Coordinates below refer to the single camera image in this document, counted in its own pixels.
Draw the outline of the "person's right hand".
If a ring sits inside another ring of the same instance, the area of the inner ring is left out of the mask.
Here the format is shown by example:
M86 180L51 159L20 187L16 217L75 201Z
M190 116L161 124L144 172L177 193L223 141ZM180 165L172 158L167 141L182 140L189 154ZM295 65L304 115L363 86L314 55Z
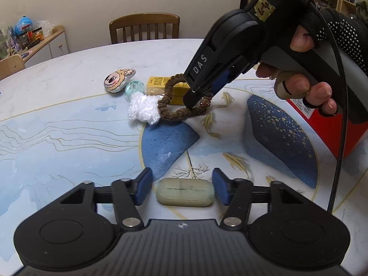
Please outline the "person's right hand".
M343 108L342 79L327 29L332 32L344 65L348 86L348 115L354 124L367 121L367 23L361 18L350 18L332 9L320 12L324 21L315 14L302 22L313 39L314 48L306 52L282 51L272 47L263 55L269 66L305 75L313 85L326 82L332 88L332 99Z

